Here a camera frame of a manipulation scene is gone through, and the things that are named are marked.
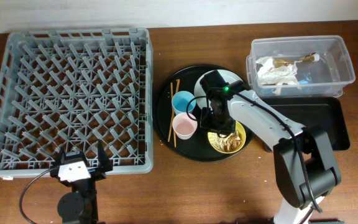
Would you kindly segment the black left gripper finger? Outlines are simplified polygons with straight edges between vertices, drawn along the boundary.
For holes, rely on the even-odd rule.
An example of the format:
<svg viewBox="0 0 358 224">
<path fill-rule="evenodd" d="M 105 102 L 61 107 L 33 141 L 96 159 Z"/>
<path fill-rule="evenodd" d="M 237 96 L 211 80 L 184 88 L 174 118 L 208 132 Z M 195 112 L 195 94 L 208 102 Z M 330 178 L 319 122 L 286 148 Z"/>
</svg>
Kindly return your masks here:
<svg viewBox="0 0 358 224">
<path fill-rule="evenodd" d="M 61 147 L 56 160 L 56 166 L 60 167 L 61 165 L 64 165 L 64 163 L 65 163 L 65 151 L 64 148 Z"/>
<path fill-rule="evenodd" d="M 98 166 L 99 172 L 105 173 L 113 170 L 111 161 L 109 160 L 109 157 L 105 153 L 104 147 L 100 139 L 98 140 L 98 162 L 99 162 L 99 166 Z"/>
</svg>

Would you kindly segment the pink plastic cup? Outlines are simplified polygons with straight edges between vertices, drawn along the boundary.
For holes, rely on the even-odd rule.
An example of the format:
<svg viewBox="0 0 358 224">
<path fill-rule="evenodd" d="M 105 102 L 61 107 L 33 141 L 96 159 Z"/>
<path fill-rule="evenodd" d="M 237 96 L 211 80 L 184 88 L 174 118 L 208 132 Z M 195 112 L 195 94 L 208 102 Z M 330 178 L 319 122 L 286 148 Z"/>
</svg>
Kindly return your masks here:
<svg viewBox="0 0 358 224">
<path fill-rule="evenodd" d="M 182 140 L 191 138 L 197 130 L 197 127 L 198 122 L 191 113 L 179 113 L 173 119 L 173 130 Z"/>
</svg>

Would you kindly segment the food scraps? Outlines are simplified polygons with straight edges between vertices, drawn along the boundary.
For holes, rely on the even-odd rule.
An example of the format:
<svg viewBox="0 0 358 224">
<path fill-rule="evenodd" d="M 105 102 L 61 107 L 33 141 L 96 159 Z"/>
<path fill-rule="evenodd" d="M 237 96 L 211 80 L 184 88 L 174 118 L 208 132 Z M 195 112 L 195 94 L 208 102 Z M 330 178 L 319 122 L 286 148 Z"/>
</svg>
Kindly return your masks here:
<svg viewBox="0 0 358 224">
<path fill-rule="evenodd" d="M 225 137 L 217 133 L 210 133 L 209 140 L 213 147 L 221 152 L 233 152 L 242 144 L 242 139 L 238 131 Z"/>
</svg>

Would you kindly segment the yellow bowl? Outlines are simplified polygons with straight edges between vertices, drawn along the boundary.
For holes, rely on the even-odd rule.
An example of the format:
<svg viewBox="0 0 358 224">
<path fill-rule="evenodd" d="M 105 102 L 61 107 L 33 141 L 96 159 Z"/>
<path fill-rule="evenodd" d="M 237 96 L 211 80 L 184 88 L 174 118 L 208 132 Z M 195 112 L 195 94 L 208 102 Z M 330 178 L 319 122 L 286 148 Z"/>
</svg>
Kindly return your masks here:
<svg viewBox="0 0 358 224">
<path fill-rule="evenodd" d="M 223 154 L 233 154 L 245 145 L 247 136 L 246 131 L 240 122 L 236 121 L 236 130 L 230 135 L 219 135 L 208 132 L 208 141 L 210 145 L 218 152 Z"/>
</svg>

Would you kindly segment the gold snack wrapper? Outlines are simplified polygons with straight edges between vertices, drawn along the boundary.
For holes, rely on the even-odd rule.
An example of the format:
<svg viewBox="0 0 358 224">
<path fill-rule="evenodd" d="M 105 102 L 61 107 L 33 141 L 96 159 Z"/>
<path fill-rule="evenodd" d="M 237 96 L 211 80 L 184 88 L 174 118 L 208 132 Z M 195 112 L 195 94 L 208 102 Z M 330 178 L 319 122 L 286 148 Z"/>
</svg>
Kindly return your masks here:
<svg viewBox="0 0 358 224">
<path fill-rule="evenodd" d="M 281 66 L 294 65 L 294 64 L 300 63 L 300 62 L 317 62 L 317 61 L 319 61 L 319 59 L 320 59 L 319 54 L 312 53 L 309 55 L 305 55 L 304 57 L 296 59 L 296 60 L 275 58 L 275 59 L 273 59 L 273 65 L 276 68 L 278 68 Z"/>
</svg>

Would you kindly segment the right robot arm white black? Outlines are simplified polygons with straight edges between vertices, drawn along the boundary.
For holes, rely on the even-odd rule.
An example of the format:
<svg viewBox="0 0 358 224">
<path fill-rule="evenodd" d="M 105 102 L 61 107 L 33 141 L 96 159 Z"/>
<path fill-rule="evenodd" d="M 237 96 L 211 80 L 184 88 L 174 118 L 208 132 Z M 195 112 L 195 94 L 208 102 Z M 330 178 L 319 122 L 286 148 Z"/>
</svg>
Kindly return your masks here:
<svg viewBox="0 0 358 224">
<path fill-rule="evenodd" d="M 220 136 L 235 131 L 238 121 L 273 151 L 276 183 L 283 196 L 273 223 L 309 223 L 319 203 L 341 182 L 327 132 L 292 121 L 261 100 L 241 80 L 226 82 L 217 70 L 200 80 L 207 105 L 201 129 Z"/>
</svg>

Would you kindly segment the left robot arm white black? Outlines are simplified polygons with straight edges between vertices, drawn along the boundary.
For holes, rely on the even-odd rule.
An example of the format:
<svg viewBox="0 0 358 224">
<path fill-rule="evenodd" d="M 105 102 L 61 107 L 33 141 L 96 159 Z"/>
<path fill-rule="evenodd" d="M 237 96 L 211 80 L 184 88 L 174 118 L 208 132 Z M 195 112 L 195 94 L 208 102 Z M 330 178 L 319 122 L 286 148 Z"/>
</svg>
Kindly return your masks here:
<svg viewBox="0 0 358 224">
<path fill-rule="evenodd" d="M 98 222 L 96 182 L 106 178 L 106 172 L 112 171 L 112 164 L 100 140 L 97 150 L 99 166 L 94 168 L 87 166 L 82 151 L 65 153 L 60 149 L 53 163 L 50 176 L 71 188 L 71 192 L 65 194 L 57 205 L 63 223 Z"/>
</svg>

